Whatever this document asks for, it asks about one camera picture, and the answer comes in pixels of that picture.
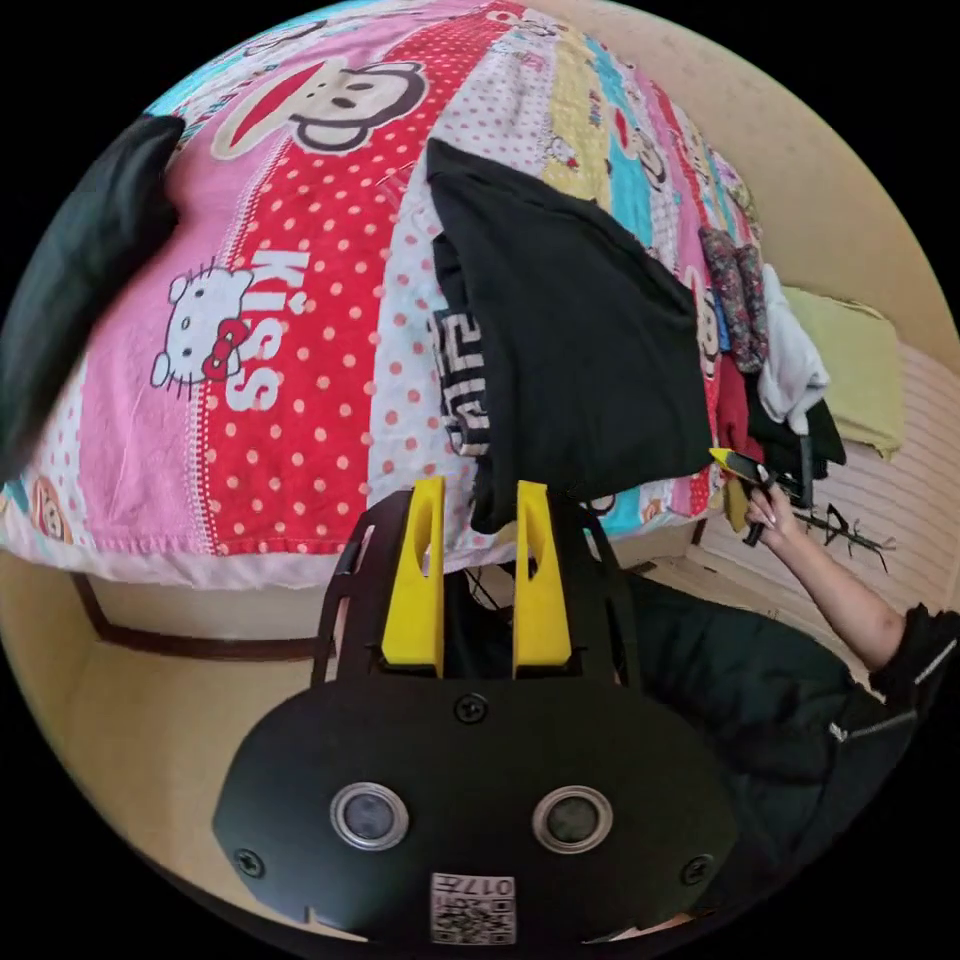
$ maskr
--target red polka dot fabric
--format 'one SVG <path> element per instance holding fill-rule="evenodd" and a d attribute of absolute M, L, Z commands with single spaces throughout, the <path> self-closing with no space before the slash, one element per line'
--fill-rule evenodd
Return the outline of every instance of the red polka dot fabric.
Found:
<path fill-rule="evenodd" d="M 254 185 L 228 260 L 234 269 L 252 268 L 257 293 L 278 302 L 286 296 L 288 308 L 279 348 L 265 341 L 244 364 L 248 409 L 230 402 L 236 388 L 204 383 L 202 509 L 221 555 L 332 553 L 366 508 L 374 358 L 398 208 L 437 118 L 504 31 L 485 13 L 442 21 L 386 51 L 385 64 L 417 66 L 408 77 L 407 68 L 394 67 L 394 89 L 384 90 L 383 102 L 403 95 L 409 77 L 422 89 L 362 147 L 318 156 L 310 134 L 303 142 L 294 136 Z M 432 271 L 432 260 L 421 269 Z M 393 279 L 410 283 L 402 273 Z M 258 330 L 254 323 L 252 338 Z M 400 361 L 389 374 L 403 377 Z M 254 382 L 263 386 L 250 388 Z M 417 387 L 404 392 L 407 404 L 420 402 Z M 406 438 L 407 452 L 416 447 Z"/>

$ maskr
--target bedsheet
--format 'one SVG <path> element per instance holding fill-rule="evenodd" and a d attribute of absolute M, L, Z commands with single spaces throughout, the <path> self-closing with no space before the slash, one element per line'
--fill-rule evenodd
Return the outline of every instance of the bedsheet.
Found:
<path fill-rule="evenodd" d="M 604 44 L 512 2 L 339 4 L 151 109 L 187 124 L 167 174 L 181 223 L 4 491 L 13 552 L 130 582 L 316 586 L 368 504 L 441 474 L 447 568 L 511 555 L 509 528 L 470 529 L 474 466 L 440 425 L 428 136 L 595 200 L 693 290 L 716 433 L 697 231 L 757 237 L 724 189 L 729 165 Z M 593 507 L 626 536 L 688 522 L 722 482 L 708 468 Z"/>

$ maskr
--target white cloth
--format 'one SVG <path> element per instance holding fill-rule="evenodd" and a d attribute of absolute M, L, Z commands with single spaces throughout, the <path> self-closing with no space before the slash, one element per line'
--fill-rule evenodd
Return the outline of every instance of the white cloth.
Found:
<path fill-rule="evenodd" d="M 763 299 L 769 351 L 760 371 L 757 394 L 771 420 L 786 420 L 797 436 L 805 437 L 810 432 L 807 411 L 826 393 L 830 376 L 768 263 L 763 265 Z"/>

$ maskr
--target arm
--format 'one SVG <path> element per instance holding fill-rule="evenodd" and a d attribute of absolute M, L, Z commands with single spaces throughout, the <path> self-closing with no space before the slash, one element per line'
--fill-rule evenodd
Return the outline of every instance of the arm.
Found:
<path fill-rule="evenodd" d="M 766 528 L 761 537 L 803 584 L 838 637 L 872 673 L 900 647 L 906 620 L 800 529 L 786 494 L 755 490 L 747 518 Z"/>

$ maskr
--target red cloth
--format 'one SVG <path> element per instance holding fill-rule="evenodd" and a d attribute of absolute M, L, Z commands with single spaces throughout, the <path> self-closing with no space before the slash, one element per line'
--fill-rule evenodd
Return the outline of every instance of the red cloth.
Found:
<path fill-rule="evenodd" d="M 737 369 L 733 355 L 720 357 L 720 391 L 717 397 L 717 439 L 721 447 L 763 463 L 763 447 L 747 435 L 749 411 L 747 388 L 743 374 Z"/>

